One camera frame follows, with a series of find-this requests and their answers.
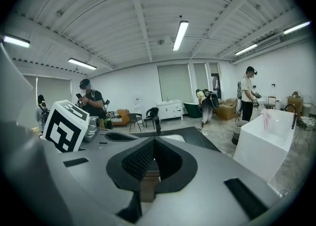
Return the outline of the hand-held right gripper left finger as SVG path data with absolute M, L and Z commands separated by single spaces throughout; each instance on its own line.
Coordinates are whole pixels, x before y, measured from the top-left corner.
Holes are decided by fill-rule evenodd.
M 142 217 L 140 188 L 154 160 L 154 139 L 136 146 L 108 147 L 61 154 L 81 188 L 101 208 L 130 223 Z

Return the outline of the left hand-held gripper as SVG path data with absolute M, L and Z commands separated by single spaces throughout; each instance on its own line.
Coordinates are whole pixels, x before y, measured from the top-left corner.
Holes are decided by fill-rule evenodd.
M 101 131 L 100 120 L 68 100 L 54 102 L 47 118 L 42 139 L 54 143 L 60 153 L 79 151 L 82 142 L 86 150 L 97 150 L 113 146 L 130 148 L 146 140 L 131 134 Z

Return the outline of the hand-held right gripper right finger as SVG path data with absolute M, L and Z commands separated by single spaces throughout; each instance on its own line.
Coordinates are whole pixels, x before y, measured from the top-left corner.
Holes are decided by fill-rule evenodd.
M 253 225 L 278 203 L 279 197 L 260 177 L 229 156 L 182 141 L 158 141 L 191 155 L 197 170 L 186 182 L 193 163 L 183 161 L 181 190 L 157 194 L 138 226 L 245 226 Z

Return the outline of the white sink basin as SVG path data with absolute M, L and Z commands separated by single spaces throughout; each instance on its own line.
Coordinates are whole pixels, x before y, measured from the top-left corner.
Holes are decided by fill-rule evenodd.
M 185 143 L 184 138 L 181 135 L 164 135 L 160 136 L 161 139 L 166 140 L 166 141 L 178 141 L 178 142 L 183 142 Z

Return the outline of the orange sofa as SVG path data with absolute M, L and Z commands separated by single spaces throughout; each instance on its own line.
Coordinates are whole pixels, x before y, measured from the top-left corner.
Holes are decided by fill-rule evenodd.
M 113 118 L 111 119 L 113 126 L 127 126 L 130 122 L 129 111 L 127 109 L 118 109 L 113 112 Z

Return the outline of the black chair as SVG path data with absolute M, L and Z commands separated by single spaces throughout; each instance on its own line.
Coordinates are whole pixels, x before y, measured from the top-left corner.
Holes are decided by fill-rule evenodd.
M 143 118 L 142 118 L 142 114 L 140 113 L 128 113 L 129 116 L 129 131 L 131 131 L 131 127 L 132 125 L 134 126 L 138 126 L 139 130 L 141 131 L 140 128 L 140 124 L 142 124 L 144 126 L 144 122 L 143 122 Z
M 159 109 L 157 107 L 152 107 L 150 108 L 147 112 L 146 112 L 146 117 L 144 119 L 145 123 L 147 123 L 147 121 L 151 120 L 153 123 L 153 117 L 154 116 L 158 116 L 158 112 Z

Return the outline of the black stone vanity top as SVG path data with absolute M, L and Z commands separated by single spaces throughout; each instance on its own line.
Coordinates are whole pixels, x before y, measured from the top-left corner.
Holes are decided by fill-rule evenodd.
M 157 136 L 157 133 L 155 132 L 147 132 L 147 133 L 138 133 L 138 134 L 132 134 L 134 136 L 140 137 L 140 138 L 153 138 L 157 137 L 159 141 L 162 141 L 163 139 L 160 138 L 160 136 L 164 135 L 181 135 L 185 143 L 178 142 L 178 141 L 165 141 L 168 145 L 173 145 L 176 147 L 179 147 L 181 149 L 204 149 L 209 151 L 216 151 L 221 152 L 205 135 L 202 134 L 201 131 L 199 131 L 196 127 L 188 127 L 188 128 L 181 128 L 181 129 L 175 129 L 175 130 L 167 130 L 162 131 L 162 134 L 160 136 Z

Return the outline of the white water dispenser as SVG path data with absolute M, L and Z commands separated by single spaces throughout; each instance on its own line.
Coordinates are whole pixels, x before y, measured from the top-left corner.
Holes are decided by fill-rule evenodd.
M 140 96 L 134 97 L 134 113 L 143 114 L 143 105 Z

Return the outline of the pleated white black basket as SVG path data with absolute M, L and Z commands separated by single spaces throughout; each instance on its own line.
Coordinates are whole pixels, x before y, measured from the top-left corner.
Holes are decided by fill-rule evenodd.
M 241 132 L 241 127 L 249 123 L 246 120 L 240 120 L 239 118 L 235 119 L 234 125 L 233 125 L 233 137 L 232 137 L 232 143 L 234 145 L 238 144 L 240 132 Z

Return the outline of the white bathtub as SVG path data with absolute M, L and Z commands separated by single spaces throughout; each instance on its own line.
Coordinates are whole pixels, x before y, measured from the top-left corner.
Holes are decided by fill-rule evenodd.
M 268 110 L 271 113 L 269 129 L 264 130 L 261 113 L 242 126 L 233 156 L 235 161 L 265 182 L 270 182 L 280 169 L 294 137 L 294 130 L 291 129 L 293 112 Z

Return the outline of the white vanity cabinet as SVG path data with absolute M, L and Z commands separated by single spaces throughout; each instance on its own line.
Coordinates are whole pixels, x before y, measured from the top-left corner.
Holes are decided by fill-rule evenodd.
M 158 116 L 161 120 L 181 118 L 183 119 L 183 105 L 180 100 L 162 101 L 157 103 Z

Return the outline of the large cardboard box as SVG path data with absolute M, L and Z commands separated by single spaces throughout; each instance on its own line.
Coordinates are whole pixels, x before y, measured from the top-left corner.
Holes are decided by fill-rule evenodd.
M 217 116 L 222 120 L 230 120 L 238 117 L 236 112 L 236 99 L 221 100 L 217 109 Z

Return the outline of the dark green bathtub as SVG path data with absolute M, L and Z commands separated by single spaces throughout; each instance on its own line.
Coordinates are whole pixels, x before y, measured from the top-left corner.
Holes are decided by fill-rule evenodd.
M 202 108 L 196 103 L 184 103 L 184 107 L 191 118 L 201 118 Z

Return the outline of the pink towel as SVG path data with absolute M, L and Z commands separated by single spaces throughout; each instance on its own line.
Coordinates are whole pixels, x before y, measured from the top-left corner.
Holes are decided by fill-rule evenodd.
M 268 130 L 271 122 L 271 113 L 268 109 L 263 109 L 261 112 L 261 115 L 263 116 L 263 122 L 264 122 L 264 130 Z

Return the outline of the grey window blind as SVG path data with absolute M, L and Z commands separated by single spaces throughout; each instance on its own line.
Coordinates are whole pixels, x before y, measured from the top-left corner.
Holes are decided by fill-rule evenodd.
M 193 102 L 188 64 L 158 66 L 158 76 L 163 101 Z
M 205 63 L 194 63 L 193 91 L 197 89 L 209 89 L 208 74 Z

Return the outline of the ceiling tube light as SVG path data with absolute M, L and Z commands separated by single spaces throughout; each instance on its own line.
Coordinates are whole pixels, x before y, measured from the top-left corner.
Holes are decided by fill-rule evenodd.
M 252 49 L 254 49 L 256 47 L 257 47 L 257 44 L 253 44 L 251 46 L 248 46 L 248 47 L 236 52 L 235 55 L 238 56 L 238 55 L 244 54 L 244 53 L 246 53 L 246 52 L 248 52 L 248 51 L 250 51 L 250 50 L 252 50 Z
M 87 68 L 87 69 L 90 69 L 90 70 L 96 70 L 97 69 L 97 67 L 95 67 L 93 65 L 87 64 L 85 62 L 79 61 L 79 60 L 74 59 L 74 58 L 69 58 L 68 62 L 72 63 L 72 64 L 75 64 L 75 65 L 78 65 L 78 66 L 81 66 L 81 67 L 84 67 L 84 68 Z
M 25 47 L 25 48 L 28 48 L 30 46 L 30 41 L 25 40 L 20 37 L 12 36 L 12 35 L 5 35 L 3 38 L 3 41 L 10 44 L 18 45 L 21 47 Z
M 176 38 L 173 45 L 173 51 L 178 51 L 181 45 L 181 42 L 183 40 L 183 37 L 186 33 L 186 30 L 188 28 L 189 22 L 188 21 L 180 21 L 178 31 L 176 34 Z
M 302 29 L 302 28 L 305 28 L 305 27 L 309 26 L 310 23 L 311 23 L 310 21 L 301 23 L 301 24 L 299 24 L 299 25 L 296 25 L 296 26 L 294 26 L 294 27 L 291 27 L 291 28 L 289 28 L 289 29 L 286 29 L 283 33 L 284 33 L 285 35 L 286 35 L 286 34 L 290 34 L 290 33 L 292 33 L 292 32 L 295 32 L 295 31 L 297 31 L 297 30 L 300 30 L 300 29 Z

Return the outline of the black bathtub faucet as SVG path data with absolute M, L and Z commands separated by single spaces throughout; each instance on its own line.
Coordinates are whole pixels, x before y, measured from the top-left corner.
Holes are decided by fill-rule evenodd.
M 284 111 L 287 112 L 288 108 L 289 107 L 292 107 L 293 108 L 293 120 L 292 120 L 292 125 L 291 125 L 291 129 L 294 130 L 295 128 L 295 124 L 296 124 L 296 119 L 297 119 L 297 111 L 296 111 L 296 107 L 294 104 L 287 104 L 285 107 L 284 107 Z

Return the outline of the small cardboard box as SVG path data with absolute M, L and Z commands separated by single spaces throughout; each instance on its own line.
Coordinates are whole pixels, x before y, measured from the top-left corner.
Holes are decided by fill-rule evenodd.
M 303 104 L 303 97 L 298 91 L 294 91 L 292 95 L 287 97 L 287 103 L 295 106 L 297 112 L 301 111 L 301 106 Z

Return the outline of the metal frame chair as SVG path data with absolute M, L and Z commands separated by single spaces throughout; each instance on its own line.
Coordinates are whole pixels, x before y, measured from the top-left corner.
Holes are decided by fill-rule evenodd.
M 276 97 L 275 96 L 268 96 L 268 101 L 264 105 L 266 109 L 275 109 L 276 108 Z

